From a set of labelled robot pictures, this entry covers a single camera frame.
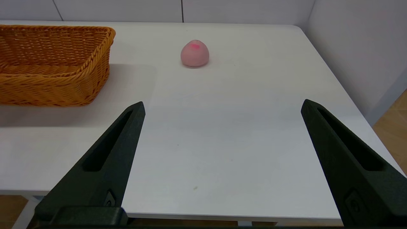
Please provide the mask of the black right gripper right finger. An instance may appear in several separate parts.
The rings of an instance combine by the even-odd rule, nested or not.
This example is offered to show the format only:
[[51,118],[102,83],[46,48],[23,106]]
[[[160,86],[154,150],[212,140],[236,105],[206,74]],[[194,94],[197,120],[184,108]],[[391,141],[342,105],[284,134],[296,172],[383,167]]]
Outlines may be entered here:
[[321,104],[301,116],[344,227],[406,227],[406,178]]

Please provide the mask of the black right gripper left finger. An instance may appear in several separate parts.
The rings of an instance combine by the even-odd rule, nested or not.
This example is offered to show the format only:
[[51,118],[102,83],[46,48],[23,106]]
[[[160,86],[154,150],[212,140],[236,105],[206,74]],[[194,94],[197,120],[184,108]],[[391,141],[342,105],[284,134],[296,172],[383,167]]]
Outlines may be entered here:
[[145,118],[127,107],[35,208],[39,227],[126,227],[122,202]]

